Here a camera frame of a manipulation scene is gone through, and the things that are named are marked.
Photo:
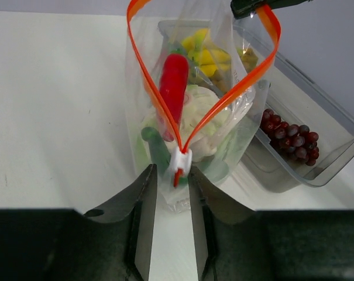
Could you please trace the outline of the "clear zip top bag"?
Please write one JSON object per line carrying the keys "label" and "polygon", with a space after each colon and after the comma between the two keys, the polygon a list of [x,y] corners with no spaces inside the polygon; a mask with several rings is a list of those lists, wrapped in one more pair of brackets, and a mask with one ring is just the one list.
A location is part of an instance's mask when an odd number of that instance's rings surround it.
{"label": "clear zip top bag", "polygon": [[180,213],[192,168],[222,183],[259,129],[280,22],[266,1],[131,1],[126,23],[135,169],[155,164],[164,205]]}

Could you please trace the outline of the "yellow banana bunch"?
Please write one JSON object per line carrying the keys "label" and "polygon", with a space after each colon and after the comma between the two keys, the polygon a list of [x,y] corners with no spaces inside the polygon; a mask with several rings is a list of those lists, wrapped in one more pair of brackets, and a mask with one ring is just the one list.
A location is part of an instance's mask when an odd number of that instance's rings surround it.
{"label": "yellow banana bunch", "polygon": [[231,56],[219,48],[210,36],[210,29],[198,29],[181,42],[188,58],[199,67],[208,78],[217,71],[226,72],[231,68]]}

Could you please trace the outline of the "red grape bunch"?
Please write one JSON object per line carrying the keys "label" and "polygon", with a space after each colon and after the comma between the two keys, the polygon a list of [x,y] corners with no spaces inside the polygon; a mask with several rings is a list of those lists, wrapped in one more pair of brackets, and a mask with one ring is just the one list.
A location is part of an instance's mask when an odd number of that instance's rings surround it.
{"label": "red grape bunch", "polygon": [[290,161],[315,166],[319,158],[319,134],[302,124],[290,124],[272,109],[263,111],[260,129],[270,138],[270,145]]}

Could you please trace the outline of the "clear plastic food bin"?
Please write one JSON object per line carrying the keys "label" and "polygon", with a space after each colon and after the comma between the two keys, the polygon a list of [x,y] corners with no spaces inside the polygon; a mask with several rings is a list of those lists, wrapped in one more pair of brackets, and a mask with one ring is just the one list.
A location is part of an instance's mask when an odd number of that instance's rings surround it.
{"label": "clear plastic food bin", "polygon": [[299,184],[322,187],[354,157],[354,119],[281,55],[193,133],[209,109],[270,53],[267,34],[256,19],[164,20],[159,28],[190,64],[180,135],[213,180],[242,161],[275,193]]}

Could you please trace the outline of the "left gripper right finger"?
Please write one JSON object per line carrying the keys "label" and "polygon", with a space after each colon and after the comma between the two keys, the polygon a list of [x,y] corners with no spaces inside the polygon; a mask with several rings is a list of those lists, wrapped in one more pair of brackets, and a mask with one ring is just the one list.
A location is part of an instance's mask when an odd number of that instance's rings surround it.
{"label": "left gripper right finger", "polygon": [[354,280],[354,210],[254,211],[188,175],[199,280]]}

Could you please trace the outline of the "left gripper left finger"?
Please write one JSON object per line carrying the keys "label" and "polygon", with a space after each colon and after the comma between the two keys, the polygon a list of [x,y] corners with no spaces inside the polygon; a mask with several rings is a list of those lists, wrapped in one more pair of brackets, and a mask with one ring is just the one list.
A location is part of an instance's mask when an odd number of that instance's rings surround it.
{"label": "left gripper left finger", "polygon": [[0,209],[0,280],[148,280],[156,197],[157,167],[149,165],[84,214]]}

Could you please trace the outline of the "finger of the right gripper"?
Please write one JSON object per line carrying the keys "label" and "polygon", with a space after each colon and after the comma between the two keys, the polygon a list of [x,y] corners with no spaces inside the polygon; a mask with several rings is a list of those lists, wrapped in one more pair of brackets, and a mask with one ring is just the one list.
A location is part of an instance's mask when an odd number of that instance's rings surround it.
{"label": "finger of the right gripper", "polygon": [[256,13],[256,9],[268,5],[271,9],[286,8],[311,0],[231,0],[230,7],[235,19],[243,19]]}

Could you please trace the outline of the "red chili pepper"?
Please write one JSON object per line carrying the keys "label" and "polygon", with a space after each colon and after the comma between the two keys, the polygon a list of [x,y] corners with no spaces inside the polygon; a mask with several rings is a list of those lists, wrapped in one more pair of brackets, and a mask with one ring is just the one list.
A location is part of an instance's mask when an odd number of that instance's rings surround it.
{"label": "red chili pepper", "polygon": [[180,127],[185,90],[188,82],[187,59],[177,53],[169,54],[164,62],[159,81],[159,92],[177,127]]}

